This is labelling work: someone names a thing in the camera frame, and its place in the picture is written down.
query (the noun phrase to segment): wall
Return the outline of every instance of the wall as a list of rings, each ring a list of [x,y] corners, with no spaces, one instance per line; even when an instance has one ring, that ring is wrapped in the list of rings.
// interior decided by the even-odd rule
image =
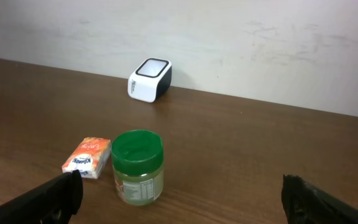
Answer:
[[[358,1],[0,1],[0,58],[127,78],[147,57],[174,86],[358,116]]]

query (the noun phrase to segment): jar with green lid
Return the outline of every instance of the jar with green lid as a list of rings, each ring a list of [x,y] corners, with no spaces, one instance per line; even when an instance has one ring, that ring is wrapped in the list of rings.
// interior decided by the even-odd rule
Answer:
[[[163,147],[158,134],[146,130],[118,136],[111,148],[118,196],[130,205],[147,205],[163,188]]]

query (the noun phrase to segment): white device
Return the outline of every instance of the white device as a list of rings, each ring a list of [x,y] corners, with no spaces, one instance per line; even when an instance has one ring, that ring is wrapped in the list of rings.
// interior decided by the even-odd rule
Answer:
[[[149,58],[128,79],[128,94],[133,99],[154,102],[171,85],[172,63]]]

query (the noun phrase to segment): orange and white packet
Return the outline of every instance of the orange and white packet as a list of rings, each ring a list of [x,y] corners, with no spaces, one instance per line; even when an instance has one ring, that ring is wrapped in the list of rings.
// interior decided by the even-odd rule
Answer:
[[[111,141],[103,138],[84,138],[62,165],[62,171],[78,169],[82,177],[97,179],[110,156]]]

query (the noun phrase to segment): tabletop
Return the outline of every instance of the tabletop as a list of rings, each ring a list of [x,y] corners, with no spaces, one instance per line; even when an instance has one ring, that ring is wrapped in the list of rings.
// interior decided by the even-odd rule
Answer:
[[[120,201],[109,159],[70,223],[286,223],[283,174],[358,209],[356,117],[177,87],[144,103],[125,79],[1,59],[0,205],[61,174],[83,138],[133,129],[162,137],[161,196]]]

